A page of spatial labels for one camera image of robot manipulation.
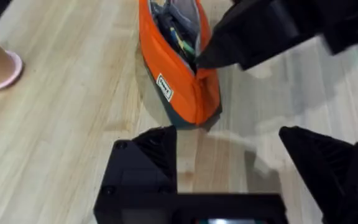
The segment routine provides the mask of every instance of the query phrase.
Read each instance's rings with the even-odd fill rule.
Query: pencil case
[[[176,127],[199,126],[221,112],[218,74],[195,58],[211,31],[199,0],[139,0],[142,55],[165,110]]]

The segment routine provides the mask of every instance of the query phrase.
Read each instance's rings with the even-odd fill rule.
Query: wooden table
[[[213,26],[229,0],[204,0]],[[169,121],[139,52],[137,0],[14,0],[0,44],[26,68],[0,91],[0,224],[96,223],[111,146]],[[358,47],[310,40],[252,70],[219,71],[224,111],[178,133],[181,192],[280,192],[291,223],[321,214],[278,137],[299,125],[358,141]]]

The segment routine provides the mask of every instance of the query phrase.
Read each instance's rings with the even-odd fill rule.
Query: pink cup base
[[[8,50],[6,51],[6,53],[9,54],[9,56],[11,56],[11,58],[13,59],[13,62],[15,63],[15,70],[7,80],[0,83],[0,90],[14,83],[19,78],[23,69],[23,62],[16,53],[10,52]]]

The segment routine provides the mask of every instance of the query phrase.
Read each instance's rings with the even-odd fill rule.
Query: label patch
[[[171,87],[169,87],[167,81],[165,81],[161,73],[157,78],[157,85],[160,87],[162,93],[164,94],[168,102],[171,102],[173,90],[171,89]]]

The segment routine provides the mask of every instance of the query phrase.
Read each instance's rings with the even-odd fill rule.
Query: orange pencil case
[[[168,116],[176,127],[199,126],[221,112],[218,75],[215,69],[197,69],[178,53],[161,31],[158,17],[162,14],[170,14],[193,36],[194,57],[211,38],[208,20],[199,0],[167,0],[163,6],[139,0],[142,54]],[[173,38],[179,39],[171,30]]]

